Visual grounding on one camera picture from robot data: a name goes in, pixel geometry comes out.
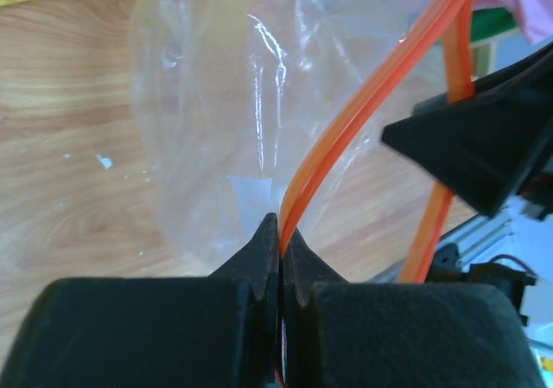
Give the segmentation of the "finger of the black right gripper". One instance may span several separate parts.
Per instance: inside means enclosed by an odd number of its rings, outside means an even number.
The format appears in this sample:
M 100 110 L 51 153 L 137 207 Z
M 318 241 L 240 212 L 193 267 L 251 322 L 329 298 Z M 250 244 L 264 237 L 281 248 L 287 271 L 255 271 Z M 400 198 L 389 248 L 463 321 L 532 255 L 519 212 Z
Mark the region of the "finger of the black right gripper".
M 552 213 L 552 46 L 475 82 L 450 104 L 425 100 L 381 140 L 427 170 L 478 213 L 493 217 L 512 194 L 533 218 Z

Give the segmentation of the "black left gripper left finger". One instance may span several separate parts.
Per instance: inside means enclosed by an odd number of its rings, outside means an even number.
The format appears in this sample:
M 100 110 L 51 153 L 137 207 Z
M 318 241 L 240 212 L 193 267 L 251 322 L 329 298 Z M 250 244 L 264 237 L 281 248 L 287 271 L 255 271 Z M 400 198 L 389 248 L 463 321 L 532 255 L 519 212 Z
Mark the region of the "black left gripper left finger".
M 205 277 L 68 277 L 24 318 L 4 387 L 265 387 L 275 379 L 277 217 Z

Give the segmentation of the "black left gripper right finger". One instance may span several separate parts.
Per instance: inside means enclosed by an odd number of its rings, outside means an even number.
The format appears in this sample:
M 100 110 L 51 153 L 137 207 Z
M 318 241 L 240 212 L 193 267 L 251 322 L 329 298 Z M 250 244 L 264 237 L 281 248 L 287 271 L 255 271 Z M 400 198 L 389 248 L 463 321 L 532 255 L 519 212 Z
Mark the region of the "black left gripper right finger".
M 289 387 L 541 387 L 524 332 L 537 279 L 501 264 L 350 283 L 295 233 L 282 262 Z

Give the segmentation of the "clear zip top bag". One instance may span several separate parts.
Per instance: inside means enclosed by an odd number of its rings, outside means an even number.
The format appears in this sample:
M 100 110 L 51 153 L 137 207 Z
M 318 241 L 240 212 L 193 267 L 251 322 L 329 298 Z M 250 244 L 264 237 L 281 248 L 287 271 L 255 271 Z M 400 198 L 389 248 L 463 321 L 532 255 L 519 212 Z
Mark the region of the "clear zip top bag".
M 214 267 L 178 279 L 177 377 L 273 373 L 282 259 L 371 141 L 370 119 L 443 39 L 467 50 L 474 0 L 138 0 L 131 109 L 167 243 Z

